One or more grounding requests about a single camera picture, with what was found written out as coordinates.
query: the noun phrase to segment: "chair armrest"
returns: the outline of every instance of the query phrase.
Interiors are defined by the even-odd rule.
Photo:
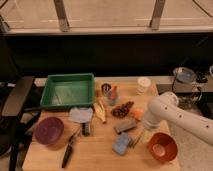
[[[17,116],[22,112],[34,80],[35,78],[31,76],[18,80],[4,104],[2,116]]]

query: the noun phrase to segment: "grapes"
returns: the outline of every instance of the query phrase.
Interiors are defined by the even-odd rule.
[[[118,118],[124,118],[129,113],[133,104],[133,101],[128,101],[125,104],[122,104],[121,106],[116,106],[112,109],[111,114]]]

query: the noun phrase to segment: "black knife handle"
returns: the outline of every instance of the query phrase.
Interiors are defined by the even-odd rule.
[[[62,168],[65,168],[67,161],[70,158],[71,153],[72,153],[72,146],[68,145],[66,152],[64,154],[62,165],[61,165]]]

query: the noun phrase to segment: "black office chair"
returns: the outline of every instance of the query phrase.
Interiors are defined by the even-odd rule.
[[[27,130],[37,122],[40,110],[27,123],[22,123],[21,119],[25,108],[38,107],[40,94],[35,93],[34,77],[22,76],[17,69],[6,45],[3,36],[0,35],[0,99],[5,98],[2,103],[0,113],[0,156],[10,150],[9,171],[15,171],[19,143],[29,144],[31,136],[27,135]],[[36,97],[36,102],[29,101],[31,94]]]

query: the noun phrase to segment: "banana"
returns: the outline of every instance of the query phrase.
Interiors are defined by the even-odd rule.
[[[106,123],[106,112],[102,102],[99,100],[98,103],[94,103],[93,106],[96,116],[100,118],[103,123]]]

